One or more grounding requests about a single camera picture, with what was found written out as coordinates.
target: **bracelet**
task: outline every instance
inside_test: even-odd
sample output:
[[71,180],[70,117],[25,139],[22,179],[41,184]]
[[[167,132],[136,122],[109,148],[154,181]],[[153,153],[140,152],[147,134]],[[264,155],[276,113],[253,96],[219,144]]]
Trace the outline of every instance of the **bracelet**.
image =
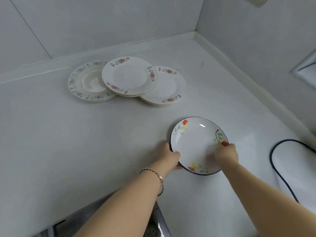
[[161,191],[160,194],[158,195],[158,196],[160,196],[160,195],[162,194],[162,192],[163,192],[163,179],[162,179],[161,175],[160,175],[157,171],[152,170],[152,169],[150,169],[150,168],[144,168],[144,169],[142,169],[139,173],[143,172],[144,170],[150,170],[150,171],[154,172],[154,173],[159,177],[160,182],[161,182],[161,184],[162,184],[162,191]]

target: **person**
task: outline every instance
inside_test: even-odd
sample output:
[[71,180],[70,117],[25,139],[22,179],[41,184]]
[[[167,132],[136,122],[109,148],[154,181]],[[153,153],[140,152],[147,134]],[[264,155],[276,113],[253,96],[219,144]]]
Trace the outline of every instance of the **person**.
[[[140,237],[161,191],[161,180],[178,164],[179,152],[163,147],[160,158],[111,196],[74,237]],[[261,237],[316,236],[316,215],[255,177],[238,162],[234,144],[215,151],[223,173]]]

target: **person's left arm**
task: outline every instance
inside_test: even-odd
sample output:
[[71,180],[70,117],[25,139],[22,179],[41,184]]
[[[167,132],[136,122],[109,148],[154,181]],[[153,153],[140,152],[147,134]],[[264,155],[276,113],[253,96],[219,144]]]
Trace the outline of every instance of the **person's left arm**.
[[[171,152],[169,144],[163,147],[161,157],[149,166],[163,179],[178,167],[179,152]],[[143,236],[151,212],[160,192],[159,177],[144,170],[131,183],[112,195],[74,235],[74,237],[140,237]]]

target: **sink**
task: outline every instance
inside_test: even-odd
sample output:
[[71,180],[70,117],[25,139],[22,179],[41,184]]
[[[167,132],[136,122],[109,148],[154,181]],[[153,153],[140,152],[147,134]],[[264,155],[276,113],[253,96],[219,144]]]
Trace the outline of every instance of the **sink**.
[[[72,237],[114,193],[115,191],[83,207],[57,223],[49,226],[47,229],[34,237]],[[154,204],[154,208],[148,222],[148,226],[153,225],[160,231],[157,236],[171,237],[157,202]]]

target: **power cord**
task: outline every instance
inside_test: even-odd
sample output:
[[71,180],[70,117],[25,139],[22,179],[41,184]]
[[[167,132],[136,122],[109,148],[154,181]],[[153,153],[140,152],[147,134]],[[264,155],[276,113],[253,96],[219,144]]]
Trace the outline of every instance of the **power cord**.
[[275,150],[276,147],[278,147],[278,145],[282,144],[283,142],[287,142],[287,141],[294,141],[294,142],[297,142],[297,143],[300,143],[301,145],[305,146],[306,148],[310,149],[311,151],[313,151],[314,153],[316,153],[316,150],[314,150],[312,147],[308,146],[307,144],[301,142],[301,141],[298,141],[298,140],[293,140],[293,139],[286,139],[286,140],[282,140],[278,143],[276,143],[271,151],[270,151],[270,154],[269,154],[269,159],[270,159],[270,164],[272,166],[272,168],[275,170],[275,172],[279,175],[279,177],[283,180],[283,182],[286,184],[286,186],[289,188],[291,194],[293,195],[294,199],[296,200],[297,203],[299,203],[296,195],[294,194],[293,190],[291,189],[291,187],[289,186],[289,184],[285,181],[285,179],[282,177],[282,175],[277,171],[276,167],[274,166],[274,163],[272,161],[272,154]]

